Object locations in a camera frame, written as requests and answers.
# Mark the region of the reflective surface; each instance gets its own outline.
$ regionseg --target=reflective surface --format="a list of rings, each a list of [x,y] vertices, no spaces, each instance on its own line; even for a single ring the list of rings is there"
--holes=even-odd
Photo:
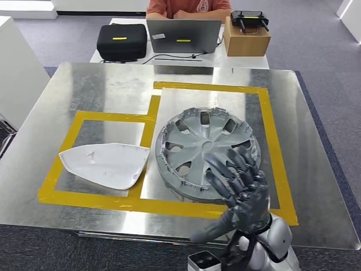
[[[0,114],[0,159],[15,138],[16,129],[10,124],[5,117]]]
[[[291,71],[241,68],[63,64],[0,160],[0,223],[179,241],[188,238],[194,228],[207,225],[210,221],[202,218],[38,202],[38,189],[77,110],[145,114],[151,95],[161,94],[154,135],[172,116],[189,107],[219,106],[246,120],[260,144],[261,168],[270,183],[271,207],[277,208],[257,97],[216,91],[204,94],[195,90],[153,90],[154,81],[267,87],[299,223],[292,227],[293,244],[352,249],[358,241],[295,75]],[[85,121],[74,145],[139,145],[142,132],[142,124]],[[125,196],[64,171],[56,188]],[[141,197],[179,200],[164,186],[154,153],[150,154]]]

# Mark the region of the white plastic part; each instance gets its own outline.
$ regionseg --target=white plastic part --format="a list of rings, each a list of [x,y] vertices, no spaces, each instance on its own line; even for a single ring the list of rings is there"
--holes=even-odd
[[[149,149],[119,143],[95,144],[71,148],[59,156],[70,173],[99,185],[127,190],[138,180]]]

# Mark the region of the black case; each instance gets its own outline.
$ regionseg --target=black case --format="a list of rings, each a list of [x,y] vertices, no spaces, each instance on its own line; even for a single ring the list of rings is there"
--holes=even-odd
[[[96,49],[104,60],[133,60],[146,55],[147,41],[143,24],[103,25],[96,42]]]

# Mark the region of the person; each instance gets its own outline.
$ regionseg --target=person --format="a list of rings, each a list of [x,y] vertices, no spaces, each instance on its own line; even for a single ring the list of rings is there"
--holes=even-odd
[[[229,0],[150,0],[147,19],[219,19],[230,16]]]

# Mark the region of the cardboard box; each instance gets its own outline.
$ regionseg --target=cardboard box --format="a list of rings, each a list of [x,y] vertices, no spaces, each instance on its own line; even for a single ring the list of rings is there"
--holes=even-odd
[[[223,36],[228,56],[264,56],[271,40],[270,33],[263,27],[255,34],[242,33],[240,27],[232,25],[231,17],[225,18]]]

